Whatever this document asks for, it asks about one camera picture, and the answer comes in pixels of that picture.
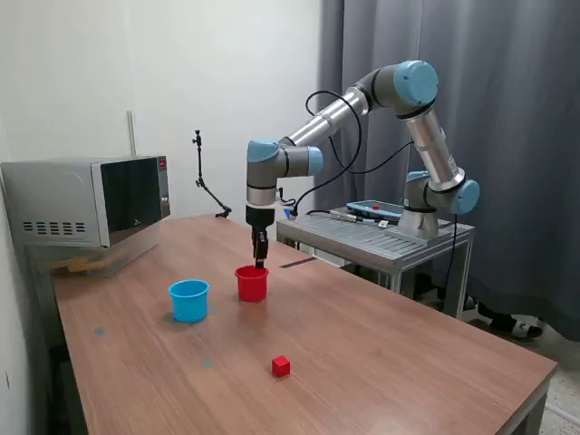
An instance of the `red cup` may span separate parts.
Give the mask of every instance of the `red cup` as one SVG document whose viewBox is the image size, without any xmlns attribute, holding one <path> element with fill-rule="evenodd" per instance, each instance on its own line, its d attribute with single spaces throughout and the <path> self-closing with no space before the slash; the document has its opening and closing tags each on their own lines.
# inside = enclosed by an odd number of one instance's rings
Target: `red cup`
<svg viewBox="0 0 580 435">
<path fill-rule="evenodd" d="M 242 266 L 236 269 L 237 295 L 242 301 L 260 302 L 266 298 L 268 269 Z"/>
</svg>

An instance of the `microwave oven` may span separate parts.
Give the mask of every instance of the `microwave oven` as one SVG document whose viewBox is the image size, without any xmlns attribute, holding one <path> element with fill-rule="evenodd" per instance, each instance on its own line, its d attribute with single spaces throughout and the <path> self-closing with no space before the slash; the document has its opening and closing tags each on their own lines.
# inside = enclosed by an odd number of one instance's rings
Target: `microwave oven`
<svg viewBox="0 0 580 435">
<path fill-rule="evenodd" d="M 0 165 L 12 233 L 26 246 L 112 247 L 169 216 L 165 156 Z"/>
</svg>

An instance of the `blue cup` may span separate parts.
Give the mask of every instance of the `blue cup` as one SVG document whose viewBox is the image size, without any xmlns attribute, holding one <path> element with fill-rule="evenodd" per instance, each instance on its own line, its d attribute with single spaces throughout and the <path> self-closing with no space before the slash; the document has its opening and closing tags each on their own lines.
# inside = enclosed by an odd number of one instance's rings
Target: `blue cup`
<svg viewBox="0 0 580 435">
<path fill-rule="evenodd" d="M 208 315 L 209 284 L 201 279 L 186 279 L 172 284 L 173 317 L 178 322 L 200 322 Z"/>
</svg>

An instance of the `black stand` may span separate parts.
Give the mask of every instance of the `black stand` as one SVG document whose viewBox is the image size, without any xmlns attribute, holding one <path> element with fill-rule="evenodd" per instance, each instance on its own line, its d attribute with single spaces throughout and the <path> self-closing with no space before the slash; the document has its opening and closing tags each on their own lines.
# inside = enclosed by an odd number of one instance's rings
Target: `black stand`
<svg viewBox="0 0 580 435">
<path fill-rule="evenodd" d="M 227 215 L 232 212 L 232 209 L 226 206 L 213 193 L 211 193 L 211 190 L 209 190 L 208 186 L 206 186 L 206 182 L 203 180 L 203 176 L 201 175 L 201 136 L 199 136 L 199 130 L 196 130 L 196 138 L 192 139 L 191 141 L 198 145 L 198 179 L 196 180 L 196 186 L 203 188 L 224 210 L 221 213 L 217 213 L 216 218 L 227 218 Z"/>
</svg>

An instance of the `blue joint cap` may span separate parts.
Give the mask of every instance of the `blue joint cap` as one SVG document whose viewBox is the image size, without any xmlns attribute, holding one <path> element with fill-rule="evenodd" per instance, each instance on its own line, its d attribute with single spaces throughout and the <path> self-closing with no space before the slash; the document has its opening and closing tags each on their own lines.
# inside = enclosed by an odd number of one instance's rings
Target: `blue joint cap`
<svg viewBox="0 0 580 435">
<path fill-rule="evenodd" d="M 478 199 L 479 183 L 473 179 L 468 179 L 455 194 L 449 211 L 454 215 L 465 215 L 476 206 Z"/>
<path fill-rule="evenodd" d="M 392 79 L 401 99 L 411 106 L 424 106 L 437 96 L 439 77 L 424 61 L 399 63 Z"/>
<path fill-rule="evenodd" d="M 259 163 L 278 155 L 280 145 L 275 140 L 251 140 L 247 144 L 246 160 L 248 163 Z"/>
<path fill-rule="evenodd" d="M 323 153 L 316 147 L 308 148 L 308 175 L 316 175 L 323 170 Z"/>
<path fill-rule="evenodd" d="M 414 170 L 407 174 L 407 182 L 413 181 L 414 179 L 424 179 L 429 176 L 429 172 L 426 170 Z"/>
</svg>

